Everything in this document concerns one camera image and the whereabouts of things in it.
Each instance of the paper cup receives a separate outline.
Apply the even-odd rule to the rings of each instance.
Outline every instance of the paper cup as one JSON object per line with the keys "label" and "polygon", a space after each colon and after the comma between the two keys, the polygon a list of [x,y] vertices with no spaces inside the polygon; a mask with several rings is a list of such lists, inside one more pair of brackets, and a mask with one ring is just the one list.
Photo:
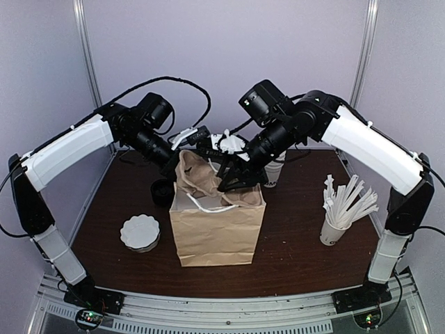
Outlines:
{"label": "paper cup", "polygon": [[[286,159],[286,151],[284,151],[280,156],[277,158],[277,161],[284,161]],[[273,188],[277,185],[278,178],[280,177],[281,169],[283,168],[284,164],[281,164],[280,162],[270,162],[264,167],[264,170],[266,171],[268,182],[264,184],[266,188]]]}
{"label": "paper cup", "polygon": [[120,239],[125,246],[138,253],[152,250],[159,242],[159,223],[152,216],[132,216],[120,229]]}
{"label": "paper cup", "polygon": [[333,246],[341,238],[341,236],[346,232],[352,224],[346,226],[345,228],[336,228],[331,225],[329,219],[325,218],[323,227],[321,228],[320,241],[326,246]]}

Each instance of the white plastic part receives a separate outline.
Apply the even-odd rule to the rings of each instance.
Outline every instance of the white plastic part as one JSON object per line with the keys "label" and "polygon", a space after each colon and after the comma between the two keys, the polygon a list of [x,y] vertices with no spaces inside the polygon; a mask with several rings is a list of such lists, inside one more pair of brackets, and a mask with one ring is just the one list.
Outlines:
{"label": "white plastic part", "polygon": [[189,127],[188,129],[182,130],[181,132],[178,133],[178,135],[176,137],[173,138],[172,141],[172,151],[176,150],[179,147],[179,144],[181,144],[181,142],[191,136],[192,134],[196,133],[197,129],[194,127]]}
{"label": "white plastic part", "polygon": [[90,153],[113,142],[113,135],[101,115],[95,115],[73,131],[36,152],[22,163],[36,191]]}
{"label": "white plastic part", "polygon": [[[221,140],[218,147],[218,143],[221,137],[224,136],[224,139]],[[212,134],[210,136],[211,145],[214,150],[219,150],[221,152],[226,152],[228,154],[234,154],[235,152],[240,152],[245,147],[245,141],[235,135],[231,135],[229,130],[226,129],[224,131],[224,135],[222,134]],[[249,161],[250,157],[247,153],[237,154],[242,160]]]}
{"label": "white plastic part", "polygon": [[153,216],[132,216],[120,229],[120,240],[125,246],[138,249],[150,246],[159,237],[159,223]]}
{"label": "white plastic part", "polygon": [[389,230],[383,231],[369,267],[368,279],[371,282],[385,284],[389,280],[398,259],[403,256],[401,253],[410,237],[411,235],[397,235]]}
{"label": "white plastic part", "polygon": [[86,270],[56,226],[51,225],[45,232],[35,235],[33,240],[69,284],[75,285],[86,277]]}
{"label": "white plastic part", "polygon": [[383,176],[395,190],[407,195],[420,181],[421,164],[396,145],[361,123],[340,106],[322,141],[352,155]]}

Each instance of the black cup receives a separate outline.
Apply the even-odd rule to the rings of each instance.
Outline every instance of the black cup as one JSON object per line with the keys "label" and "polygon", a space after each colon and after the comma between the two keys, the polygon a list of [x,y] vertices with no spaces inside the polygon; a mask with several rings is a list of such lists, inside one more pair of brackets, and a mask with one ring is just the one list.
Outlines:
{"label": "black cup", "polygon": [[155,205],[159,207],[170,207],[175,196],[175,188],[173,182],[167,179],[160,179],[153,182],[150,187],[152,199]]}

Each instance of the white paper plate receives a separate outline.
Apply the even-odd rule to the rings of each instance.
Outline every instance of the white paper plate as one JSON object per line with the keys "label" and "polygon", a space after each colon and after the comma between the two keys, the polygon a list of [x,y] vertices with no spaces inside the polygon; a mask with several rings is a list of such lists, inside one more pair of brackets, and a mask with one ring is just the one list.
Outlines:
{"label": "white paper plate", "polygon": [[159,238],[159,223],[152,216],[132,216],[120,229],[120,239],[125,246],[138,249],[153,244]]}

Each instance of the white plastic cover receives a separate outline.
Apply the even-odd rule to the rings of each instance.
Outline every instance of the white plastic cover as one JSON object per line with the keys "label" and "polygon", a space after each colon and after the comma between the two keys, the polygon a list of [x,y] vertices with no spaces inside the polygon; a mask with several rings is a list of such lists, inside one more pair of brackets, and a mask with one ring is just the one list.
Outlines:
{"label": "white plastic cover", "polygon": [[56,226],[51,225],[48,230],[33,239],[69,284],[75,285],[86,277],[86,270]]}
{"label": "white plastic cover", "polygon": [[422,166],[396,145],[360,122],[340,106],[322,141],[352,155],[407,195],[420,181]]}
{"label": "white plastic cover", "polygon": [[410,235],[397,235],[389,230],[383,232],[369,267],[368,279],[371,282],[385,284],[389,280],[409,238]]}
{"label": "white plastic cover", "polygon": [[23,162],[26,176],[36,191],[44,189],[52,179],[90,153],[113,142],[113,135],[101,115],[60,137]]}

